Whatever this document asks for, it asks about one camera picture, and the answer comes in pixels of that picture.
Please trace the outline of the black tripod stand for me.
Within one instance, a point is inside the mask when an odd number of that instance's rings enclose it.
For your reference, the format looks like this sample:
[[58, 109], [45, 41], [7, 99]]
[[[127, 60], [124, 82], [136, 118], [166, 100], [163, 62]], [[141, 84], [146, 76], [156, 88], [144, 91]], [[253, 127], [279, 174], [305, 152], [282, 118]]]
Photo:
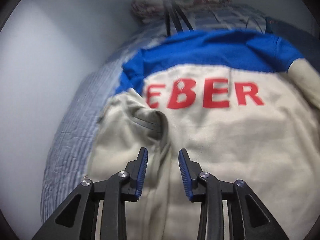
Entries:
[[165, 27], [167, 31], [167, 37], [171, 36], [171, 27], [170, 23], [172, 22], [176, 31], [182, 32], [183, 28], [180, 22], [180, 19], [185, 23], [187, 28], [192, 31], [193, 27], [191, 23], [189, 22], [188, 18], [180, 8], [180, 6], [174, 1], [174, 0], [162, 0], [163, 1], [163, 7], [164, 7], [164, 21], [165, 21]]

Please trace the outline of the beige and blue jacket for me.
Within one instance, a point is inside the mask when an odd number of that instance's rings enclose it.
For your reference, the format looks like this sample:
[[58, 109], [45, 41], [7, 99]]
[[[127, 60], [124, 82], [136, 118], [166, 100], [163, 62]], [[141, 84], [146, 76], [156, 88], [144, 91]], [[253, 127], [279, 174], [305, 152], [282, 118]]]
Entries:
[[319, 217], [319, 73], [289, 42], [254, 31], [192, 31], [122, 65], [88, 162], [109, 178], [148, 150], [128, 239], [195, 239], [200, 206], [184, 192], [184, 148], [219, 180], [243, 179], [289, 239]]

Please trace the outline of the dark blue clothing pile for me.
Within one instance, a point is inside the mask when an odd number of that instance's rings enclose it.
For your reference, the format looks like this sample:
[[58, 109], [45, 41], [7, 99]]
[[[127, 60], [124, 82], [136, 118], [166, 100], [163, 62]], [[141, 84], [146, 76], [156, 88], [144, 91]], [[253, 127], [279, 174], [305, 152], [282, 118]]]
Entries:
[[294, 25], [280, 21], [275, 18], [266, 18], [266, 33], [271, 33], [282, 37], [291, 43], [293, 42], [315, 42], [319, 43], [319, 39], [311, 35], [310, 33], [296, 28]]

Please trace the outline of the striped blue white quilt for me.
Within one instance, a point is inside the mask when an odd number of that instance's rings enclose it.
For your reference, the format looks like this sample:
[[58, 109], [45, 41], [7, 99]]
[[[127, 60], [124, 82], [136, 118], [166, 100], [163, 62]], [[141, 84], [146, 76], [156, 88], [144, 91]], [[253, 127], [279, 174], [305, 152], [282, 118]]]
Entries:
[[48, 153], [41, 196], [43, 222], [82, 181], [98, 130], [98, 120], [106, 101], [119, 85], [122, 65], [141, 48], [158, 45], [166, 35], [164, 25], [141, 27], [98, 70], [80, 83]]

